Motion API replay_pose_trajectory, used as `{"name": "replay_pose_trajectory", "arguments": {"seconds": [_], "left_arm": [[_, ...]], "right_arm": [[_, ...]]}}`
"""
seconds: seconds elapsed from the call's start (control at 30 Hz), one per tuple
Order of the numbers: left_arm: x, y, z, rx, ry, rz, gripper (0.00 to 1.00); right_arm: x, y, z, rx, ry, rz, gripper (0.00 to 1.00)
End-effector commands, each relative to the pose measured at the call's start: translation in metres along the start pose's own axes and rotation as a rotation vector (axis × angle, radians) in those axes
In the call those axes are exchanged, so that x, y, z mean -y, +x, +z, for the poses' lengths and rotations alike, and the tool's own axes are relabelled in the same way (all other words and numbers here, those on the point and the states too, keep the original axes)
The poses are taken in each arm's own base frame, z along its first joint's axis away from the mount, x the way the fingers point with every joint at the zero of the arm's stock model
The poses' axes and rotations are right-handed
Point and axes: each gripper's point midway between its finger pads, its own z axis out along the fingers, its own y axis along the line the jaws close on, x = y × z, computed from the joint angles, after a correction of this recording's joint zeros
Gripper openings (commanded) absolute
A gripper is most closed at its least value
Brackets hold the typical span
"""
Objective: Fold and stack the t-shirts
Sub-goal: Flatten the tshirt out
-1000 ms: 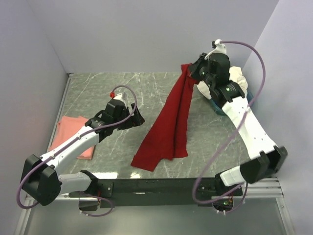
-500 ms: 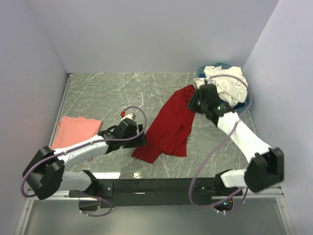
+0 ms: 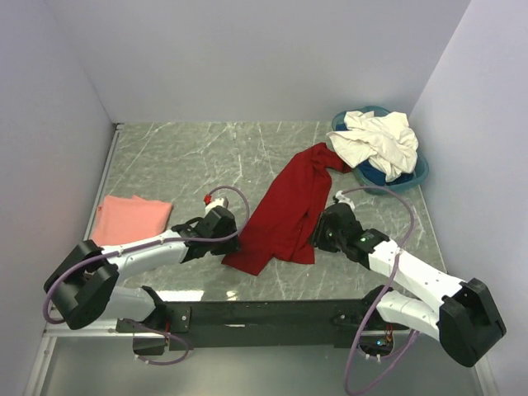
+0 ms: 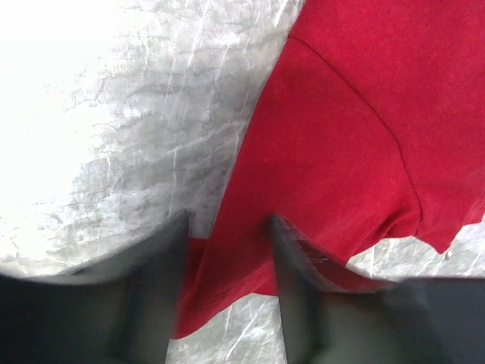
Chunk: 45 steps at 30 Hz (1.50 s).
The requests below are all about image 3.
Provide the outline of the red t shirt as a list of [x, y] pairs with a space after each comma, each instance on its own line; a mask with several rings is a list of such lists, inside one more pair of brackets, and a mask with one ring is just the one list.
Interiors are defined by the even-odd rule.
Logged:
[[240, 250], [226, 255], [222, 263], [253, 276], [273, 258], [315, 263], [309, 237], [332, 186], [330, 169], [350, 171], [325, 143], [297, 153], [274, 179], [240, 233]]

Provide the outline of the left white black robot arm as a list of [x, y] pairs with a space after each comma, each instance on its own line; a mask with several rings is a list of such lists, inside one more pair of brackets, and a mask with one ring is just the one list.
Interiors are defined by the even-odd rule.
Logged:
[[225, 255], [239, 250], [234, 215], [222, 205], [205, 216], [177, 224], [156, 237], [100, 247], [91, 239], [79, 243], [44, 284], [46, 303], [72, 330], [99, 318], [130, 318], [145, 331], [158, 330], [165, 306], [148, 287], [127, 289], [122, 281], [160, 266]]

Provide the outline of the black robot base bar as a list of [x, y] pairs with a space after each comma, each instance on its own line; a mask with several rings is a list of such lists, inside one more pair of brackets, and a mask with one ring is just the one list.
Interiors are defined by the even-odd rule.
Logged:
[[165, 318], [148, 328], [169, 330], [192, 348], [331, 345], [346, 348], [374, 300], [167, 302]]

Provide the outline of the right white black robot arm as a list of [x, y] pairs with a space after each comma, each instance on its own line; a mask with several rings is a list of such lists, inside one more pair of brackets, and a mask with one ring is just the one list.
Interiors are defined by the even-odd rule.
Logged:
[[480, 280], [450, 276], [401, 249], [377, 229], [363, 229], [351, 205], [339, 202], [319, 216], [311, 243], [342, 252], [410, 292], [380, 286], [362, 300], [366, 326], [399, 324], [437, 340], [454, 361], [474, 366], [507, 333], [489, 288]]

